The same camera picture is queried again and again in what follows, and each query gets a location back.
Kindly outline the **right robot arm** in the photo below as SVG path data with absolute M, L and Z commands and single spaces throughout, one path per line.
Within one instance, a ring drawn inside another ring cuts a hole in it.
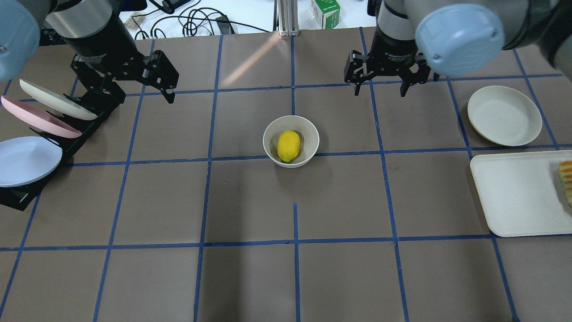
M 370 0 L 377 25 L 370 51 L 351 51 L 345 82 L 378 76 L 402 80 L 400 95 L 441 76 L 477 71 L 501 51 L 534 43 L 544 59 L 571 78 L 569 0 Z

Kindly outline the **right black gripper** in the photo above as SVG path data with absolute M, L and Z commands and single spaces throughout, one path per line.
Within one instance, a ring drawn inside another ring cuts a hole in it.
M 364 82 L 377 76 L 399 76 L 402 79 L 400 95 L 405 97 L 411 86 L 427 83 L 431 72 L 434 82 L 441 79 L 427 60 L 417 55 L 417 45 L 410 35 L 406 39 L 392 38 L 377 26 L 367 55 L 350 51 L 345 64 L 345 82 L 351 84 L 355 96 L 359 96 Z

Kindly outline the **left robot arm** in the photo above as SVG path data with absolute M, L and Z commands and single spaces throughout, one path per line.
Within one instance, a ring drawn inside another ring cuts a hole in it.
M 136 81 L 174 102 L 179 73 L 163 51 L 140 53 L 134 39 L 108 0 L 3 0 L 0 3 L 0 77 L 17 77 L 40 43 L 49 24 L 70 45 L 71 64 L 89 91 L 121 104 L 119 81 Z

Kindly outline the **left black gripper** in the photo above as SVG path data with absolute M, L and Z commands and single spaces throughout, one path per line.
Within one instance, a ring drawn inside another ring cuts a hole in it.
M 88 92 L 123 104 L 126 94 L 116 78 L 151 86 L 167 103 L 174 103 L 180 76 L 177 69 L 161 50 L 141 54 L 120 19 L 121 12 L 145 8 L 145 0 L 53 1 L 46 21 L 80 58 L 70 67 Z

